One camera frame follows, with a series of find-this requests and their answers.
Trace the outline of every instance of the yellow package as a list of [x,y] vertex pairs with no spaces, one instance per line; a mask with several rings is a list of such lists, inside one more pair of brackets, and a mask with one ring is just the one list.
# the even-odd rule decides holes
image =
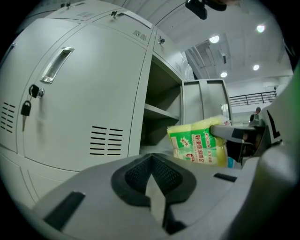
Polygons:
[[169,127],[167,132],[174,147],[174,157],[209,165],[227,166],[225,140],[210,134],[212,125],[229,124],[216,116],[193,124]]

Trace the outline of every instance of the black rubber pad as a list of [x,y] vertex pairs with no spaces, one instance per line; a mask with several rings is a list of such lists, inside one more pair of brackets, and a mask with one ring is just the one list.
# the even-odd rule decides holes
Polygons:
[[226,181],[229,181],[229,182],[235,182],[237,177],[233,177],[233,176],[230,176],[230,175],[226,175],[226,174],[222,174],[222,173],[216,173],[214,175],[215,178],[220,178],[220,179],[223,179],[223,180],[226,180]]
[[70,193],[44,218],[44,221],[56,230],[60,231],[74,214],[84,198],[85,194],[83,193]]

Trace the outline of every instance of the green label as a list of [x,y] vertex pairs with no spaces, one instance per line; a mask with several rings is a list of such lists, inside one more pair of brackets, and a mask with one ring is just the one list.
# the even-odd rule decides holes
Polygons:
[[194,149],[192,148],[180,148],[174,149],[174,157],[183,160],[206,163],[215,165],[218,164],[217,149]]
[[216,146],[216,140],[210,135],[209,128],[189,132],[170,133],[170,138],[175,149],[202,149],[214,148]]

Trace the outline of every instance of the railing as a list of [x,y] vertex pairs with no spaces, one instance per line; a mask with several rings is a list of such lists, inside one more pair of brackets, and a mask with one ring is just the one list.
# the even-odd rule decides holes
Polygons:
[[260,92],[255,94],[247,94],[230,97],[231,107],[243,106],[250,104],[259,104],[259,103],[271,103],[277,98],[275,91],[272,92]]

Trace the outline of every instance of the mesh grille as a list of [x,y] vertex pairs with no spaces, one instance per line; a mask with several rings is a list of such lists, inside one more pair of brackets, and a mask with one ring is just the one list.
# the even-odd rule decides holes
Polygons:
[[125,174],[125,181],[131,188],[145,194],[151,174],[164,195],[173,191],[182,182],[182,176],[178,172],[155,157],[150,157],[128,170]]
[[140,34],[141,34],[141,32],[140,32],[140,31],[138,31],[138,30],[135,30],[133,34],[134,34],[134,35],[136,35],[137,37],[139,37],[139,36],[140,36]]
[[148,179],[151,175],[150,160],[142,161],[125,174],[126,183],[134,190],[145,194]]
[[79,17],[90,17],[90,16],[93,16],[93,15],[94,15],[93,13],[83,12],[83,13],[78,14],[77,16],[79,16]]
[[178,64],[178,62],[175,62],[176,68],[178,69],[178,71],[181,72],[181,66]]
[[142,34],[142,35],[140,36],[140,38],[141,38],[142,40],[146,41],[147,36],[146,36],[145,34]]

